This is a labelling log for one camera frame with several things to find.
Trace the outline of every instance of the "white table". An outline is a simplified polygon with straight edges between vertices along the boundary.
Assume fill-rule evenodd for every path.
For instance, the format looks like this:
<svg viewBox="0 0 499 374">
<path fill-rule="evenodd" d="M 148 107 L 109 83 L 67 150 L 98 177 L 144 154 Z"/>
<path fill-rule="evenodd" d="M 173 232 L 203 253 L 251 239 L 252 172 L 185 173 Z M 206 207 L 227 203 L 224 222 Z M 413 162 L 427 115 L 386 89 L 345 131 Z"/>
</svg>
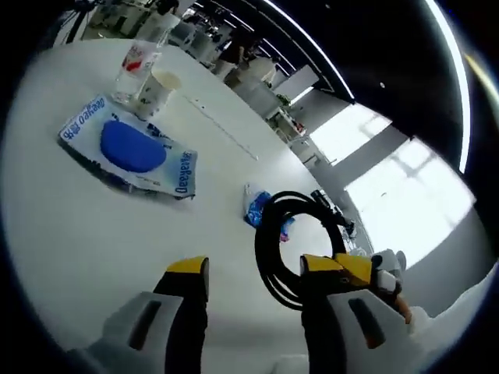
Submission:
<svg viewBox="0 0 499 374">
<path fill-rule="evenodd" d="M 319 185 L 270 127 L 202 65 L 174 47 L 157 67 L 183 88 L 155 121 L 199 151 L 197 196 L 171 204 L 117 193 L 56 142 L 64 121 L 109 91 L 130 41 L 83 41 L 35 61 L 9 114 L 2 155 L 2 215 L 19 279 L 64 347 L 96 340 L 111 313 L 152 290 L 167 265 L 210 257 L 209 327 L 203 372 L 263 372 L 277 355 L 306 353 L 299 313 L 267 292 L 254 259 L 254 229 L 242 220 L 247 182 L 269 192 Z M 184 97 L 198 100 L 255 161 Z M 285 262 L 330 252 L 315 219 L 298 217 Z"/>
</svg>

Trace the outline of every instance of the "wall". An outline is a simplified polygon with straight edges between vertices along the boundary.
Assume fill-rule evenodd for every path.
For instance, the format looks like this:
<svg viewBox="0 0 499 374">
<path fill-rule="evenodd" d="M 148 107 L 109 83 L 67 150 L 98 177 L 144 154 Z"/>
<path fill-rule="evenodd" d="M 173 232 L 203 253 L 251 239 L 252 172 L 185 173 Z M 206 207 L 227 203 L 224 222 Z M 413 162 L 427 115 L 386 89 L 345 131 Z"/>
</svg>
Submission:
<svg viewBox="0 0 499 374">
<path fill-rule="evenodd" d="M 494 261 L 485 229 L 472 209 L 434 251 L 405 272 L 402 292 L 410 305 L 435 316 L 480 282 Z"/>
<path fill-rule="evenodd" d="M 406 136 L 388 126 L 334 167 L 319 162 L 310 172 L 345 214 L 358 220 L 356 208 L 343 189 L 406 140 Z M 365 248 L 362 228 L 359 233 L 358 244 Z M 483 279 L 493 264 L 494 255 L 487 234 L 472 209 L 438 247 L 405 272 L 403 294 L 410 305 L 422 306 L 429 315 L 435 316 L 448 308 L 463 291 Z"/>
<path fill-rule="evenodd" d="M 281 83 L 287 80 L 287 78 L 288 77 L 278 69 L 278 71 L 275 73 L 274 78 L 272 79 L 272 90 L 275 91 L 281 85 Z"/>
<path fill-rule="evenodd" d="M 292 113 L 310 134 L 348 106 L 346 101 L 319 90 L 311 90 L 293 105 Z"/>
<path fill-rule="evenodd" d="M 311 157 L 314 155 L 319 155 L 320 151 L 310 138 L 295 141 L 289 148 L 296 156 L 298 156 L 299 160 L 302 161 L 307 168 L 310 169 L 315 167 L 313 163 L 317 162 L 317 159 L 314 158 L 312 160 Z"/>
<path fill-rule="evenodd" d="M 319 161 L 310 172 L 331 199 L 342 206 L 341 198 L 345 187 L 393 153 L 407 139 L 397 129 L 388 126 L 334 167 Z"/>
<path fill-rule="evenodd" d="M 274 92 L 289 97 L 289 100 L 293 100 L 318 80 L 319 78 L 316 73 L 308 65 L 305 65 L 282 82 Z"/>
</svg>

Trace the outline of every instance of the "ceiling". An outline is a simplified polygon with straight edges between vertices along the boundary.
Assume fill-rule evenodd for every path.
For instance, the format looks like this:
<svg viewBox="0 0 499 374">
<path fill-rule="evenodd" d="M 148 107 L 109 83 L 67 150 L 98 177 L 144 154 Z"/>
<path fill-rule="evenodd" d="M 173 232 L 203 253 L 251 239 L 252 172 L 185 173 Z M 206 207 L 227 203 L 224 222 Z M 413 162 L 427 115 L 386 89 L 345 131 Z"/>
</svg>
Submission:
<svg viewBox="0 0 499 374">
<path fill-rule="evenodd" d="M 462 145 L 458 80 L 448 45 L 424 0 L 270 0 L 317 42 L 339 74 L 268 2 L 216 0 L 267 38 L 293 66 L 311 65 L 321 76 L 315 88 L 346 101 L 353 96 L 407 135 L 421 137 L 457 168 Z M 212 0 L 199 3 L 214 6 Z M 462 6 L 452 8 L 450 0 L 441 3 L 455 26 L 461 14 L 469 14 Z M 289 64 L 282 65 L 292 72 Z"/>
<path fill-rule="evenodd" d="M 199 0 L 202 4 L 210 1 Z M 315 88 L 332 89 L 330 94 L 351 100 L 324 57 L 267 4 L 269 0 L 216 1 L 266 37 L 295 67 L 310 64 L 324 76 Z M 418 136 L 458 170 L 464 139 L 462 98 L 449 47 L 424 0 L 270 1 L 324 50 L 355 101 L 390 118 L 392 125 L 407 136 Z M 499 66 L 493 2 L 437 2 L 461 52 L 480 57 L 493 74 Z M 471 102 L 471 143 L 462 177 L 474 192 L 476 209 L 493 237 L 499 224 L 495 214 L 499 200 L 495 203 L 494 198 L 499 178 L 491 178 L 490 170 L 499 168 L 499 132 L 494 104 L 487 100 L 480 81 L 466 64 L 465 69 Z"/>
</svg>

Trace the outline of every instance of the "paper cup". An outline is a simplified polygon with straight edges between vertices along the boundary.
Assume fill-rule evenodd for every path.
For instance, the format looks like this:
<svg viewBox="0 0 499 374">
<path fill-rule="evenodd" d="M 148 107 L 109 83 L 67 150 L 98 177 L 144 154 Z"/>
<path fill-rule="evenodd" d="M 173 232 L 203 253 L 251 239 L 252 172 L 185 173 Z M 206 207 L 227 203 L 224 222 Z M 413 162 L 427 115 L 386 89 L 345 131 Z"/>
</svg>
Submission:
<svg viewBox="0 0 499 374">
<path fill-rule="evenodd" d="M 168 101 L 170 95 L 180 88 L 180 79 L 170 72 L 154 71 L 147 78 L 135 105 L 135 114 L 143 120 L 154 117 Z"/>
</svg>

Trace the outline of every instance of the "bottle label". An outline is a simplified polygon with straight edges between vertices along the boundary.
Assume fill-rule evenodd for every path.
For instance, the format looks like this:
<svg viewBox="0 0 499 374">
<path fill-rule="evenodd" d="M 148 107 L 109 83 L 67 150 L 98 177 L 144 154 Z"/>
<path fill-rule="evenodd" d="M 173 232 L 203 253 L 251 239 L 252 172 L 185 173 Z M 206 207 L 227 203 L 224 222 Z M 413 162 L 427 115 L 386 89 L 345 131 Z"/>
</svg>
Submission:
<svg viewBox="0 0 499 374">
<path fill-rule="evenodd" d="M 154 65 L 160 52 L 156 48 L 133 44 L 122 62 L 122 68 L 133 75 L 140 75 Z"/>
</svg>

